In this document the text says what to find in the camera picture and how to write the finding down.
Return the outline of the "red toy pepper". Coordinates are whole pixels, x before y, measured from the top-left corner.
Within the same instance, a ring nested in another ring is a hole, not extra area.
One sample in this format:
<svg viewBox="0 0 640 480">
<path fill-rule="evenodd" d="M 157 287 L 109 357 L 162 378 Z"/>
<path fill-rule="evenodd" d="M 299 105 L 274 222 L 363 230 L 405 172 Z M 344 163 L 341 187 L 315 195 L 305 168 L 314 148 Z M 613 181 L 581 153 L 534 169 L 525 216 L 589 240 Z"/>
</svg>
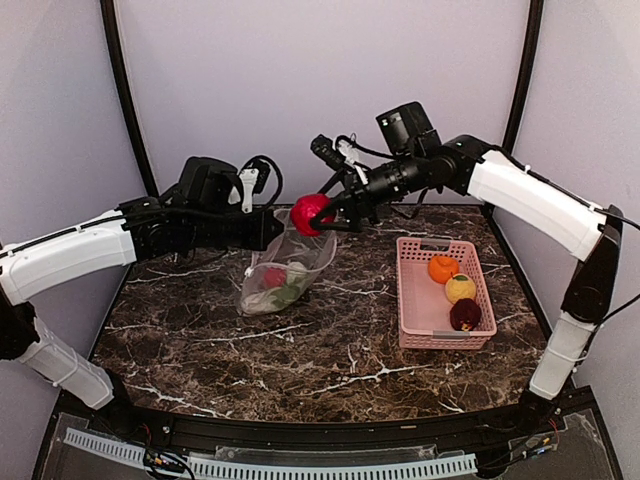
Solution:
<svg viewBox="0 0 640 480">
<path fill-rule="evenodd" d="M 317 237 L 321 231 L 311 226 L 311 220 L 330 203 L 327 195 L 315 193 L 298 199 L 290 211 L 290 220 L 296 230 L 305 237 Z"/>
</svg>

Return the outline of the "red toy apple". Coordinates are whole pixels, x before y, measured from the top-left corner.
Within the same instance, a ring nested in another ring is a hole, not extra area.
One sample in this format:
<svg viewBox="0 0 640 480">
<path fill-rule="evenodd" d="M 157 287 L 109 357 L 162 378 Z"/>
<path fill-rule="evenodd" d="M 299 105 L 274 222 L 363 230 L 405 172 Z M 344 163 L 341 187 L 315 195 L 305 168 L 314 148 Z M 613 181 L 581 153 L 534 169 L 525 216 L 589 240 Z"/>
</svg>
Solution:
<svg viewBox="0 0 640 480">
<path fill-rule="evenodd" d="M 263 282 L 267 289 L 283 287 L 287 282 L 287 271 L 282 268 L 269 267 L 264 273 Z"/>
</svg>

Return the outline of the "clear zip top bag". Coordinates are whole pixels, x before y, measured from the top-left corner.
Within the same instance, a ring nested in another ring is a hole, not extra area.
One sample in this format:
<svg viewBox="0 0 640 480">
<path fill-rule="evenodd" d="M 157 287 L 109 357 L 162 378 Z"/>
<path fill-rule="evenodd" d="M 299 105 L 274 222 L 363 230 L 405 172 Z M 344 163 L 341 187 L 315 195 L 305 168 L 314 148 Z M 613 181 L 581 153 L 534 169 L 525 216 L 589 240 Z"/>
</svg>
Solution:
<svg viewBox="0 0 640 480">
<path fill-rule="evenodd" d="M 300 299 L 336 254 L 335 232 L 304 236 L 296 230 L 290 211 L 285 208 L 276 210 L 275 218 L 283 223 L 283 233 L 265 251 L 253 253 L 244 272 L 238 310 L 246 316 L 288 308 Z"/>
</svg>

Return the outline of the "white toy vegetable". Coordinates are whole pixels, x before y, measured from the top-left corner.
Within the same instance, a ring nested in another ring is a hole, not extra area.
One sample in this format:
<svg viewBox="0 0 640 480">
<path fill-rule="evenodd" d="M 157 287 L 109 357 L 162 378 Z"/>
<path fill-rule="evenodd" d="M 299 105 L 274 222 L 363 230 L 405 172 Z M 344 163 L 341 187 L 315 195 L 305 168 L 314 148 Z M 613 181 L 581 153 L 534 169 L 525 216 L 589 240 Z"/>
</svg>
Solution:
<svg viewBox="0 0 640 480">
<path fill-rule="evenodd" d="M 291 261 L 286 268 L 286 282 L 289 284 L 305 281 L 309 276 L 309 271 L 298 261 Z"/>
<path fill-rule="evenodd" d="M 240 300 L 240 311 L 246 315 L 263 315 L 275 311 L 274 297 L 267 291 L 249 294 Z"/>
</svg>

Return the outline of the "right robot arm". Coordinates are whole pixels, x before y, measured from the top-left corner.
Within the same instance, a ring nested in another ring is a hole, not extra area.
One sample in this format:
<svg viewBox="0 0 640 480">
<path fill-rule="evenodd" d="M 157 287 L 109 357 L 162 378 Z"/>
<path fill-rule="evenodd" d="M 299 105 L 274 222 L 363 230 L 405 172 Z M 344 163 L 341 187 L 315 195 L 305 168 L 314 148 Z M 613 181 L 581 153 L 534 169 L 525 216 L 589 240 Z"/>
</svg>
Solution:
<svg viewBox="0 0 640 480">
<path fill-rule="evenodd" d="M 564 247 L 577 261 L 564 294 L 560 316 L 532 375 L 528 396 L 510 413 L 521 434 L 534 432 L 549 416 L 555 399 L 574 368 L 583 361 L 599 327 L 611 317 L 618 271 L 623 214 L 602 208 L 554 184 L 515 160 L 499 146 L 470 135 L 443 142 L 424 108 L 410 102 L 376 118 L 389 149 L 386 163 L 366 170 L 348 150 L 356 141 L 318 135 L 311 151 L 334 174 L 342 192 L 325 200 L 302 225 L 313 232 L 360 229 L 362 220 L 377 222 L 377 208 L 410 193 L 449 189 L 502 208 Z"/>
</svg>

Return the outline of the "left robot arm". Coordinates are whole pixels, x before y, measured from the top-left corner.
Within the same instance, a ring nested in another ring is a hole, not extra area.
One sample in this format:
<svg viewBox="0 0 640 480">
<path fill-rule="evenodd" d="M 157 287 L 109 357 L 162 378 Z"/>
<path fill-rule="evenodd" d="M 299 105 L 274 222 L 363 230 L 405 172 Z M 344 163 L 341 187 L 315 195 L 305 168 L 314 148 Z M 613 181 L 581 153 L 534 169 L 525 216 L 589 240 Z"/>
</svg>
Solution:
<svg viewBox="0 0 640 480">
<path fill-rule="evenodd" d="M 272 206 L 253 203 L 270 175 L 283 188 L 277 164 L 258 155 L 242 168 L 191 157 L 176 184 L 160 196 L 117 208 L 1 251 L 1 357 L 27 365 L 93 410 L 120 436 L 141 427 L 114 375 L 60 340 L 41 320 L 32 297 L 60 284 L 111 267 L 127 266 L 197 249 L 263 251 L 283 232 Z"/>
</svg>

